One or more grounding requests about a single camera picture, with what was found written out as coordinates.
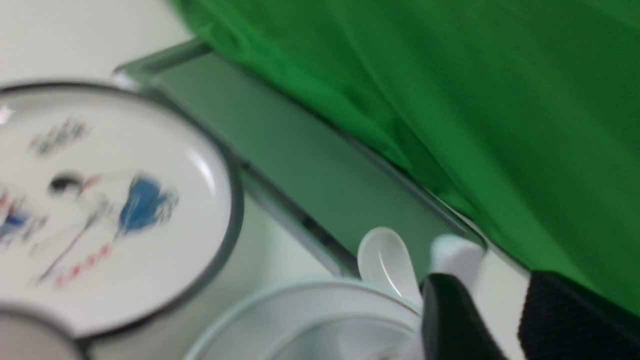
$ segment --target ceramic plate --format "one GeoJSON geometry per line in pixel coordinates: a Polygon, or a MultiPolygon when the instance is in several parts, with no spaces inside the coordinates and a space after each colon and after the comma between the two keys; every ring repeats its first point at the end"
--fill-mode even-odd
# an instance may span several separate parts
{"type": "Polygon", "coordinates": [[[364,360],[392,355],[419,324],[414,307],[360,282],[309,282],[236,306],[185,360],[364,360]]]}
{"type": "Polygon", "coordinates": [[[80,348],[52,322],[30,313],[0,309],[3,359],[84,360],[80,348]]]}
{"type": "Polygon", "coordinates": [[[117,329],[220,269],[242,196],[176,113],[104,86],[0,90],[0,301],[117,329]]]}

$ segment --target green fabric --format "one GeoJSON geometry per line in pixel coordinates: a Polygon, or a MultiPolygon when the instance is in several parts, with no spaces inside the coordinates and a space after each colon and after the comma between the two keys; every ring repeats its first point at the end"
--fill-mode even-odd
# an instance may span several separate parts
{"type": "Polygon", "coordinates": [[[640,314],[638,1],[174,1],[530,269],[640,314]]]}

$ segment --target white table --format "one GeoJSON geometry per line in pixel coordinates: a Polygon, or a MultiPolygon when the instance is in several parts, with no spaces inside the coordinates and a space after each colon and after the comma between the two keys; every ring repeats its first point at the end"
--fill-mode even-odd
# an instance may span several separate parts
{"type": "MultiPolygon", "coordinates": [[[[117,65],[191,37],[166,3],[0,1],[0,83],[47,78],[109,82],[117,65]]],[[[308,276],[330,276],[250,196],[246,202],[246,225],[229,264],[205,290],[203,300],[181,310],[177,323],[192,326],[187,330],[167,327],[159,319],[150,325],[151,331],[101,342],[93,351],[99,360],[179,359],[199,329],[247,294],[308,276]],[[209,309],[210,318],[201,316],[203,306],[209,309]],[[170,340],[174,343],[167,347],[170,340]]],[[[512,360],[524,358],[516,330],[527,284],[525,272],[490,248],[473,295],[489,330],[512,360]]]]}

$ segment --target spoon bowl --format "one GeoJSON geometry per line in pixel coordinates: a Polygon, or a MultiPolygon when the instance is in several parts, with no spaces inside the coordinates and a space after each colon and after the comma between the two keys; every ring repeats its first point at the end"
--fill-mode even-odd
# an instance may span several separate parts
{"type": "Polygon", "coordinates": [[[358,270],[363,281],[393,291],[422,307],[409,251],[395,231],[377,227],[364,236],[358,248],[358,270]]]}

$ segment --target white container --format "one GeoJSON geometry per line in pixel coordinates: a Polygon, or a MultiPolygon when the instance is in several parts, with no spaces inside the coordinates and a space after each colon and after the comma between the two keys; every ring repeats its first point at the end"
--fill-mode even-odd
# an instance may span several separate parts
{"type": "Polygon", "coordinates": [[[231,309],[185,360],[377,359],[396,354],[419,323],[413,305],[361,282],[308,282],[231,309]]]}

